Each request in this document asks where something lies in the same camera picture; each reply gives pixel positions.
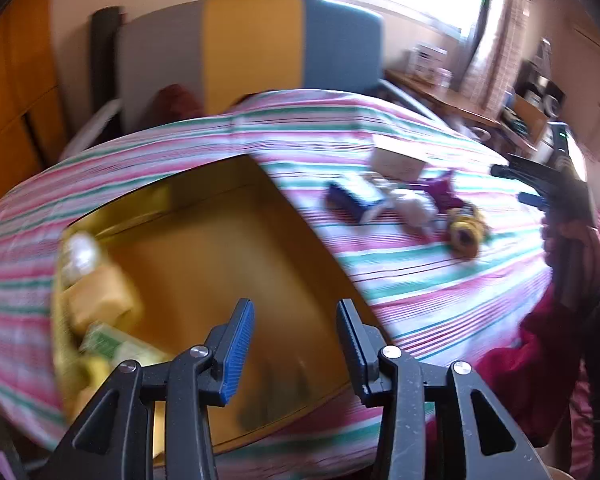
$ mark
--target pink curtain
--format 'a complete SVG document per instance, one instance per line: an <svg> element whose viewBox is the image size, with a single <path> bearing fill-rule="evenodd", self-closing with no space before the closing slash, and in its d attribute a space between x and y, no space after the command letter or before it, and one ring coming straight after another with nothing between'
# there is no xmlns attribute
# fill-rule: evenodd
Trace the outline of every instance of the pink curtain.
<svg viewBox="0 0 600 480"><path fill-rule="evenodd" d="M491 0L484 34L460 92L496 117L522 61L528 0Z"/></svg>

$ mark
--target blue headboard panel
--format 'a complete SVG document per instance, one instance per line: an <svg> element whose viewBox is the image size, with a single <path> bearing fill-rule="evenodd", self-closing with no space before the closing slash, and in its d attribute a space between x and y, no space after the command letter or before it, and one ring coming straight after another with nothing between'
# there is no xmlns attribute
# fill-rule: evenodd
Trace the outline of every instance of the blue headboard panel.
<svg viewBox="0 0 600 480"><path fill-rule="evenodd" d="M370 10L304 0L305 88L373 93L381 77L382 18Z"/></svg>

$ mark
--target bed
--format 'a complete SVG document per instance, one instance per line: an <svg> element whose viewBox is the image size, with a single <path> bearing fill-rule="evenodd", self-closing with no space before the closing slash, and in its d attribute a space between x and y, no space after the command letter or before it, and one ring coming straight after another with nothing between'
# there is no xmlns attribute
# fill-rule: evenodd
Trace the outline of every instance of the bed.
<svg viewBox="0 0 600 480"><path fill-rule="evenodd" d="M491 238L472 261L453 258L436 231L427 242L392 211L356 225L325 205L326 183L361 170L371 136L415 140L432 166L456 169L458 194L483 211ZM52 449L66 428L52 365L49 301L59 234L85 213L147 183L250 153L334 254L401 348L445 365L511 344L542 296L541 214L517 202L526 189L488 176L503 159L397 105L336 91L266 92L229 113L168 124L72 156L0 200L0 406ZM381 411L352 392L250 446L218 457L224 476L335 476L372 460Z"/></svg>

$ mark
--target yellow headboard panel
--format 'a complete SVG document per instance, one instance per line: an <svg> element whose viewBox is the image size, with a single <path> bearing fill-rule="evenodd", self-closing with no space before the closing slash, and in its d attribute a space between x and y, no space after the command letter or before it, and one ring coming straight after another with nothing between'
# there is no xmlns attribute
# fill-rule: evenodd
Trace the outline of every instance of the yellow headboard panel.
<svg viewBox="0 0 600 480"><path fill-rule="evenodd" d="M207 0L202 59L207 114L246 94L300 88L304 1Z"/></svg>

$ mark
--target window sill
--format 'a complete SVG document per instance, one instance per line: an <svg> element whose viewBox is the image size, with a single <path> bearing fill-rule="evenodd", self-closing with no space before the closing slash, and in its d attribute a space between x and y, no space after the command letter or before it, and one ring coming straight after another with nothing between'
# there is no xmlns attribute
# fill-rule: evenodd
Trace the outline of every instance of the window sill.
<svg viewBox="0 0 600 480"><path fill-rule="evenodd" d="M399 18L407 18L412 22L417 22L425 25L426 27L432 28L433 30L445 34L454 38L455 40L460 40L462 37L462 32L452 25L448 25L447 23L443 23L436 18L419 12L417 10L411 9L410 7L406 7L404 5L398 4L396 2L392 2L391 0L333 0L336 2L345 2L348 4L354 4L361 7L365 7L370 10L376 10L379 12L387 12L394 16L398 16Z"/></svg>

